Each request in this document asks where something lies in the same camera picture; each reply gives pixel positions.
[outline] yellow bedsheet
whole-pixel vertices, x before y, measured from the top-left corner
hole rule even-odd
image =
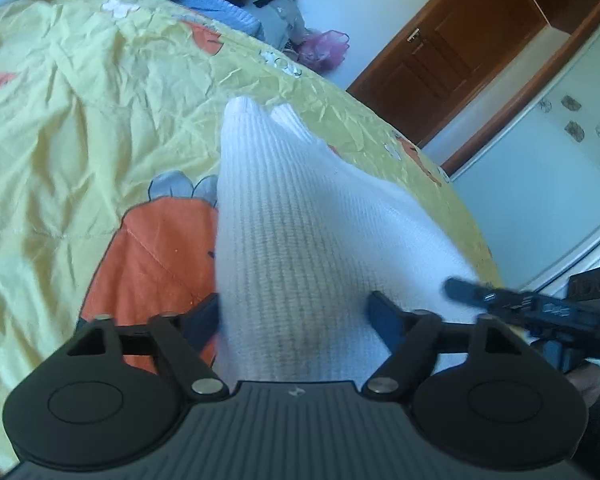
[[[16,460],[1,424],[7,394],[70,337],[112,234],[152,178],[218,172],[232,96],[291,102],[346,161],[415,195],[481,279],[499,281],[452,187],[390,126],[309,70],[268,65],[257,40],[192,18],[218,38],[177,14],[193,16],[165,0],[0,7],[0,471]]]

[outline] door panel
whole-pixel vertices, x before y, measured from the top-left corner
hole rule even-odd
[[[423,146],[545,24],[533,0],[431,0],[349,92]]]

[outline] white knit sweater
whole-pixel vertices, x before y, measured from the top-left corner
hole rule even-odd
[[[472,268],[413,196],[341,160],[289,105],[269,116],[232,100],[221,149],[216,369],[229,384],[362,384],[388,356],[365,319],[373,290],[405,310],[475,318],[441,292],[449,276],[474,280]]]

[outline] door handle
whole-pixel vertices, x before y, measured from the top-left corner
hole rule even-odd
[[[414,41],[419,40],[419,39],[420,39],[420,29],[417,28],[409,35],[409,37],[407,38],[407,42],[413,43]]]

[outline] clear plastic bag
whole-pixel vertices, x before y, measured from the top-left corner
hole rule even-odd
[[[298,63],[317,73],[336,68],[349,49],[349,37],[337,30],[309,34],[298,46]]]

